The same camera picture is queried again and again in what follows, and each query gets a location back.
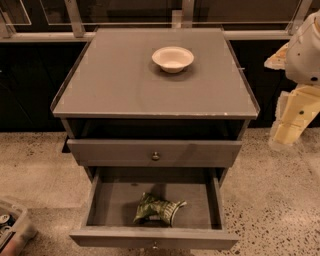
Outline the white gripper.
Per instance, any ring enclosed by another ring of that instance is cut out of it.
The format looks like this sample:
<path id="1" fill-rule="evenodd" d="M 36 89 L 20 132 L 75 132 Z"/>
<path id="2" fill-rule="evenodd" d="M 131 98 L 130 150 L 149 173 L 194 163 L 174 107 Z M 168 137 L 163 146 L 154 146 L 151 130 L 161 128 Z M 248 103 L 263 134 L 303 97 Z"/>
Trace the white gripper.
<path id="1" fill-rule="evenodd" d="M 270 56 L 264 66 L 273 70 L 284 70 L 287 50 L 288 43 Z M 271 126 L 271 141 L 283 145 L 295 143 L 319 112 L 320 86 L 299 84 L 289 93 L 281 119 L 277 118 Z"/>

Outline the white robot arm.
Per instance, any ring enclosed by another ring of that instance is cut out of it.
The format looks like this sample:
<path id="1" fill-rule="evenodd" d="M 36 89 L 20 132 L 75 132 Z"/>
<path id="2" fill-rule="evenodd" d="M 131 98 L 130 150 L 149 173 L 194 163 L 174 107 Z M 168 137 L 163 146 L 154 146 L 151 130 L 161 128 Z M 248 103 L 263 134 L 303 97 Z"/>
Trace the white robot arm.
<path id="1" fill-rule="evenodd" d="M 264 66 L 284 70 L 297 84 L 290 93 L 281 93 L 271 131 L 272 142 L 292 145 L 320 113 L 320 10 L 310 14 Z"/>

